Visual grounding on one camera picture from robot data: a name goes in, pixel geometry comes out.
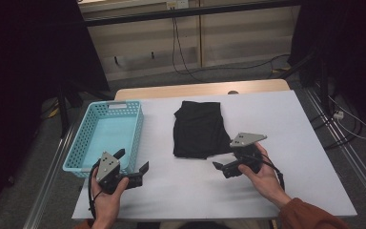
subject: white table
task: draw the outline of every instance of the white table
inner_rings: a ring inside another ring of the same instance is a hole
[[[144,125],[136,167],[150,170],[144,185],[126,191],[119,219],[136,221],[195,219],[273,219],[278,210],[244,177],[226,179],[212,161],[231,162],[233,156],[207,160],[173,156],[174,115],[183,100],[220,102],[229,136],[238,132],[267,135],[260,143],[284,174],[286,192],[329,213],[355,216],[336,172],[292,91],[142,99]],[[73,219],[87,219],[87,187]]]

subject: blue plastic basket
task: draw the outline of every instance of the blue plastic basket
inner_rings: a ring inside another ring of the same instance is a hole
[[[77,177],[89,177],[93,164],[102,153],[111,155],[120,149],[120,173],[133,172],[144,115],[139,101],[93,102],[89,105],[63,170]]]

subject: brown sleeve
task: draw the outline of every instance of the brown sleeve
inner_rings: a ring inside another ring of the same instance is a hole
[[[281,208],[279,217],[283,229],[346,229],[347,224],[326,211],[294,198]]]
[[[73,227],[73,229],[91,229],[92,226],[93,226],[93,220],[85,219],[81,223]]]

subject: folded black garment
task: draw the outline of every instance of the folded black garment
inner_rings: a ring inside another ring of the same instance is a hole
[[[183,101],[174,116],[175,156],[207,158],[232,151],[231,139],[224,128],[220,103]]]

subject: person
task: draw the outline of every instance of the person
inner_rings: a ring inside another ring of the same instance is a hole
[[[268,157],[267,151],[259,144],[255,143],[259,151]],[[255,174],[246,165],[239,165],[239,171],[248,177],[257,192],[273,203],[279,210],[279,218],[283,229],[346,229],[347,224],[341,219],[329,214],[312,204],[302,201],[299,198],[291,198],[281,188],[275,171],[270,166],[262,164],[260,171]],[[91,192],[93,195],[100,192],[100,186],[96,182],[97,169],[93,172],[91,180]],[[112,195],[99,194],[95,200],[96,220],[85,220],[75,228],[111,228],[115,223],[119,208],[120,198],[127,188],[128,179],[123,178]]]

